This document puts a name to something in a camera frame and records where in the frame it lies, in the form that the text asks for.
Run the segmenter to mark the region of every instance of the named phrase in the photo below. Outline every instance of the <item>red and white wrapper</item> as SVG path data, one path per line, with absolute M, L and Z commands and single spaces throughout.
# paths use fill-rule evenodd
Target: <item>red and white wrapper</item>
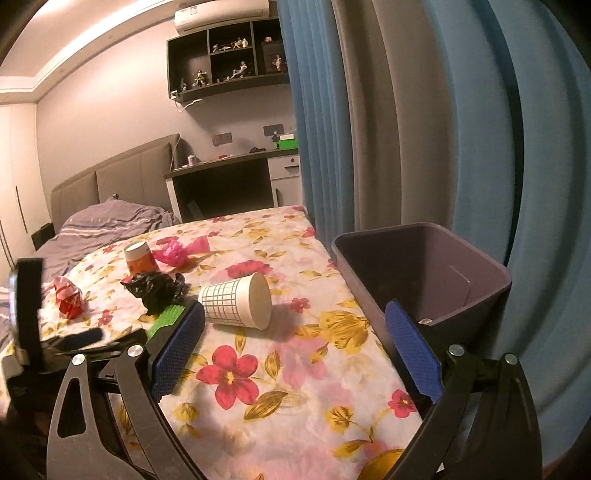
M 70 280 L 66 277 L 56 277 L 52 286 L 56 289 L 56 304 L 61 316 L 73 320 L 84 311 L 85 301 L 82 299 L 82 291 Z

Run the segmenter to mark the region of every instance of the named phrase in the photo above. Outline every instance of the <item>headboard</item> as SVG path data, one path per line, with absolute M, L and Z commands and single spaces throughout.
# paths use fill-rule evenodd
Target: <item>headboard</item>
M 153 140 L 81 171 L 51 191 L 51 220 L 56 232 L 71 215 L 104 202 L 121 200 L 171 210 L 164 176 L 179 134 Z M 178 149 L 174 153 L 178 164 Z

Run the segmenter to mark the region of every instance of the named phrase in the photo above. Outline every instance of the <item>wall shelf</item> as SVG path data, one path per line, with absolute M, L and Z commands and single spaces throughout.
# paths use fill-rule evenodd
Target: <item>wall shelf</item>
M 265 43 L 267 37 L 272 38 L 272 46 Z M 239 38 L 248 41 L 246 48 L 212 53 L 214 45 L 229 46 Z M 280 71 L 271 64 L 277 54 L 283 61 Z M 240 69 L 242 62 L 247 66 L 245 76 L 224 80 Z M 172 100 L 180 104 L 220 93 L 290 81 L 278 18 L 224 25 L 172 38 L 167 43 L 167 63 L 169 97 L 170 92 L 178 91 L 178 96 Z M 198 70 L 206 73 L 209 85 L 191 88 Z M 180 91 L 181 81 L 187 85 L 185 92 Z

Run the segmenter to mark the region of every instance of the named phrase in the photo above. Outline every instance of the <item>curtain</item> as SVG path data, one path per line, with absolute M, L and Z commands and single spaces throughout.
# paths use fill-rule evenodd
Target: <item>curtain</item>
M 454 145 L 436 36 L 415 0 L 332 0 L 353 131 L 356 229 L 450 226 Z
M 454 230 L 513 275 L 475 349 L 521 358 L 550 463 L 591 415 L 591 72 L 538 0 L 423 4 L 454 105 Z
M 278 1 L 300 149 L 304 202 L 329 246 L 355 228 L 353 152 L 343 58 L 330 0 Z

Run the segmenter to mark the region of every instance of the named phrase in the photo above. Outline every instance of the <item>paper cup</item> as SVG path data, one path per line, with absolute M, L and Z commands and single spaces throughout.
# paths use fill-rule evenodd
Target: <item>paper cup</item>
M 129 273 L 159 272 L 160 269 L 146 240 L 133 242 L 123 249 Z
M 198 300 L 213 323 L 264 330 L 271 320 L 271 292 L 260 273 L 203 287 Z

